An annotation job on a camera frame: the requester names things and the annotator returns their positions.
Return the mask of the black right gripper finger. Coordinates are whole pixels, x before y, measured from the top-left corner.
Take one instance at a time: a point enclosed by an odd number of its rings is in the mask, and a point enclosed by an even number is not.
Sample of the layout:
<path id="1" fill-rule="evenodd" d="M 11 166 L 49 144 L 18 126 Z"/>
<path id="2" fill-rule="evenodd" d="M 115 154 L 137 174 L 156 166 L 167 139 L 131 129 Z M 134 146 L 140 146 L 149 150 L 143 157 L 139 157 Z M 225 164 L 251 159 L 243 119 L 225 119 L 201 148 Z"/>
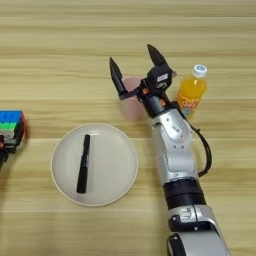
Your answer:
<path id="1" fill-rule="evenodd" d="M 124 83 L 122 81 L 122 73 L 112 57 L 109 58 L 109 67 L 110 67 L 111 79 L 118 92 L 118 95 L 122 96 L 127 94 L 128 91 L 126 90 Z"/>
<path id="2" fill-rule="evenodd" d="M 147 49 L 155 67 L 167 66 L 164 56 L 153 45 L 148 44 Z"/>

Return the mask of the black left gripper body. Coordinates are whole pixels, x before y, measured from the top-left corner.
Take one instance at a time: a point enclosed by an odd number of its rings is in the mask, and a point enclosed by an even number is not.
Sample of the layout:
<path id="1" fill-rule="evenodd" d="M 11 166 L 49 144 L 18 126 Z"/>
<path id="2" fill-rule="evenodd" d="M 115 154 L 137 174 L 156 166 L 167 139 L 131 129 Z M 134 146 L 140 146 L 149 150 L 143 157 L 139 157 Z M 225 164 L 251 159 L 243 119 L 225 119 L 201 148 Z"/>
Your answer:
<path id="1" fill-rule="evenodd" d="M 9 155 L 16 152 L 15 144 L 7 144 L 2 138 L 0 138 L 0 170 L 3 164 L 8 160 Z"/>

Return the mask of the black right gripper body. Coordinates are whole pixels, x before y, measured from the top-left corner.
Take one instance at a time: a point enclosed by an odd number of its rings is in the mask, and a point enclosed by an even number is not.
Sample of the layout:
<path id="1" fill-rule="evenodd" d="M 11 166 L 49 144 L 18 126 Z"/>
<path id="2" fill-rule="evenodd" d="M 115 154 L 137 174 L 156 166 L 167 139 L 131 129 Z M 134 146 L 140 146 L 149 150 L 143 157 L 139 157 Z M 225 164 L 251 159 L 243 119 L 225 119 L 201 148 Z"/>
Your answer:
<path id="1" fill-rule="evenodd" d="M 124 108 L 124 114 L 128 118 L 139 118 L 145 111 L 150 118 L 170 108 L 170 100 L 166 90 L 172 80 L 167 79 L 157 82 L 151 79 L 124 79 L 122 80 L 127 94 L 119 96 Z"/>

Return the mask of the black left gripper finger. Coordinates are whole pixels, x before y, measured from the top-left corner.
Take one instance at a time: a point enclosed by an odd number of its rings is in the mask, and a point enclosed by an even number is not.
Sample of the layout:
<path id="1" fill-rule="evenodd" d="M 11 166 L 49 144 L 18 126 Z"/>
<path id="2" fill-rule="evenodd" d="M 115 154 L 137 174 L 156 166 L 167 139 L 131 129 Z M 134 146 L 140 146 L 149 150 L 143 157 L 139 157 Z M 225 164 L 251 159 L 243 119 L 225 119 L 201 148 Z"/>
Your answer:
<path id="1" fill-rule="evenodd" d="M 28 138 L 28 124 L 24 114 L 21 114 L 21 119 L 15 137 L 17 146 L 19 146 L 23 140 Z"/>

